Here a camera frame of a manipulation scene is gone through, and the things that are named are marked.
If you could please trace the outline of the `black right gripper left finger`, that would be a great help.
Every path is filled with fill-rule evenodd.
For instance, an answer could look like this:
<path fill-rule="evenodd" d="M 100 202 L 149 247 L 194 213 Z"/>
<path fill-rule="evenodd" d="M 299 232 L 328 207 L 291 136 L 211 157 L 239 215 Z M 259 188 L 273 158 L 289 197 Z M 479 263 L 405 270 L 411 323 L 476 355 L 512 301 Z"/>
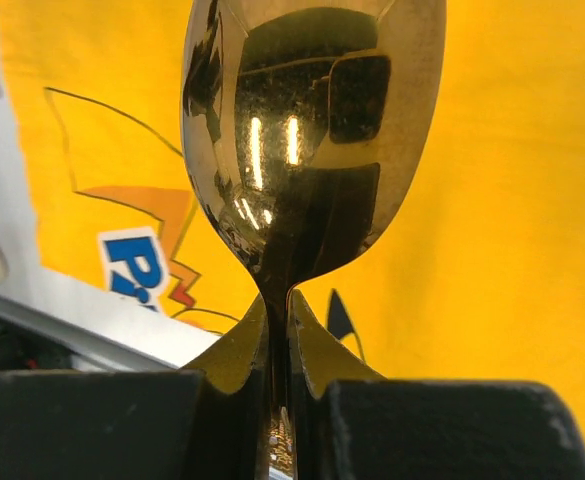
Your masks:
<path fill-rule="evenodd" d="M 178 370 L 0 372 L 0 479 L 263 479 L 267 321 Z"/>

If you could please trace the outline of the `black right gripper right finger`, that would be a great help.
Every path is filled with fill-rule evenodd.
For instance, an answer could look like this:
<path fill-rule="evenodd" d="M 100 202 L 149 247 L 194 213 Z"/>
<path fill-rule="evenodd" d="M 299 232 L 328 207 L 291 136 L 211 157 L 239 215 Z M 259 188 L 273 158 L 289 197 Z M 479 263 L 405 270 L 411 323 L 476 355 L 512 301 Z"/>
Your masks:
<path fill-rule="evenodd" d="M 547 386 L 390 380 L 290 298 L 299 479 L 585 479 L 585 443 Z"/>

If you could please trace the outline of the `yellow pikachu place mat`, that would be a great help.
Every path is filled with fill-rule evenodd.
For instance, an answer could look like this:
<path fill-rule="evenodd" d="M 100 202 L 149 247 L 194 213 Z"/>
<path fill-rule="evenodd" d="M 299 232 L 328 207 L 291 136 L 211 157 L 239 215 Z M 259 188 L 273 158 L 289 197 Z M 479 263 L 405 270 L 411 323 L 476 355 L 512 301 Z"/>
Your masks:
<path fill-rule="evenodd" d="M 186 1 L 0 1 L 20 154 L 3 292 L 181 365 L 255 296 L 195 206 L 178 141 Z M 410 191 L 337 292 L 382 374 L 550 385 L 585 435 L 585 1 L 452 1 Z"/>

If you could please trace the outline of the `gold spoon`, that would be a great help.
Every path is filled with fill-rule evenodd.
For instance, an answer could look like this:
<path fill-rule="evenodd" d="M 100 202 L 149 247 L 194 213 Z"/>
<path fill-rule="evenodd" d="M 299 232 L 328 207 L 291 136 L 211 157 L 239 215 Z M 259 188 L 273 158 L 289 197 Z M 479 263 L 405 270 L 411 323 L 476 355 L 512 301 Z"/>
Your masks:
<path fill-rule="evenodd" d="M 194 362 L 230 422 L 210 478 L 264 479 L 272 418 L 314 470 L 314 405 L 375 372 L 317 320 L 299 285 L 354 261 L 396 216 L 431 126 L 442 1 L 196 1 L 181 141 L 193 191 L 255 282 L 246 315 Z"/>

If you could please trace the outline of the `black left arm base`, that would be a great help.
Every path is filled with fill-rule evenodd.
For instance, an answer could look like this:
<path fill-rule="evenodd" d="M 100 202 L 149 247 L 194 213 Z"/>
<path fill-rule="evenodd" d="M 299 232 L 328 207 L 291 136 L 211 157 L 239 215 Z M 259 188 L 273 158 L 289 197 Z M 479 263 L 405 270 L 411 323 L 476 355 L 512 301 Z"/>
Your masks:
<path fill-rule="evenodd" d="M 60 343 L 0 318 L 0 371 L 75 370 L 73 356 Z"/>

